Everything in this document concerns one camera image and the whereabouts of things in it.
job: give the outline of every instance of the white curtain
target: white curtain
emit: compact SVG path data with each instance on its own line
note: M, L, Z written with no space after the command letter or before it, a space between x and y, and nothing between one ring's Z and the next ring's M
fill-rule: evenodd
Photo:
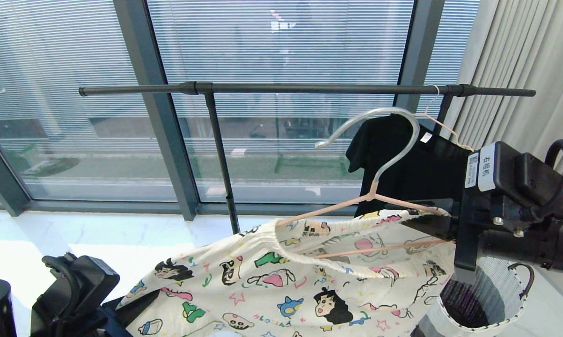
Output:
M563 138L563 0L481 1L458 83L536 90L455 98L446 124L473 148L503 140L543 159Z

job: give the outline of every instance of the clothing rack pole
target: clothing rack pole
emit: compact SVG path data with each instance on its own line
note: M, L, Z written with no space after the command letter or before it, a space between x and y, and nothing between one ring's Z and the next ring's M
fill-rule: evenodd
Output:
M498 95L498 96L534 96L535 90L506 89L506 88L478 88L472 85L444 85L444 86L399 86L399 85L320 85L320 84L242 84L242 83L212 83L187 81L178 85L137 85L137 86L102 86L80 87L81 96L111 95L111 94L142 94L147 92L181 92L187 95L205 96L209 111L217 157L223 173L223 184L226 190L229 219L234 234L239 232L238 212L232 191L232 182L227 167L227 160L223 147L223 137L219 127L215 92L219 93L318 93L318 94L433 94L443 95L439 120L446 118L446 113L454 96Z

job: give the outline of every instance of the clothing tag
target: clothing tag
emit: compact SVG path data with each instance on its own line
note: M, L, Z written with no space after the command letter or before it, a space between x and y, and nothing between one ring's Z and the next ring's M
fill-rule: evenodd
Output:
M479 175L478 186L481 192L494 190L496 184L493 181L493 170L495 168L496 143L491 143L481 148L481 156L479 159Z
M471 154L468 159L467 174L465 175L465 188L476 185L476 166L479 162L479 152Z
M432 134L430 134L429 132L425 132L425 135L423 135L421 137L421 141L423 143L427 143L429 141L429 139L431 139L431 136L433 136Z

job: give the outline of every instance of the white woven basket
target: white woven basket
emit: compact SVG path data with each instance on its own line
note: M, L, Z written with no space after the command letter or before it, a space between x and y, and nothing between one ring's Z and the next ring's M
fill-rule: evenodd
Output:
M529 268L530 280L525 289L516 273L516 266ZM471 286L457 281L448 282L441 297L437 298L437 302L419 322L412 335L417 337L498 335L523 313L533 279L533 269L527 265L512 264L497 258L480 258L477 261L475 284ZM446 306L452 312L455 309L460 317L454 319L450 316ZM469 328L457 320L472 322L470 326L478 328ZM475 322L488 322L488 324L479 326Z

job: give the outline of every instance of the white marble floor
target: white marble floor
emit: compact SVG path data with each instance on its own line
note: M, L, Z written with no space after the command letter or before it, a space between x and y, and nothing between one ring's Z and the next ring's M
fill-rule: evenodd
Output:
M267 220L241 216L240 224L247 230ZM29 310L54 281L40 261L44 255L70 251L104 260L121 275L111 300L125 295L156 262L230 234L227 216L184 222L174 215L27 212L11 218L0 211L0 279L12 287L18 335L29 335ZM500 335L563 337L563 297L536 273L525 313Z

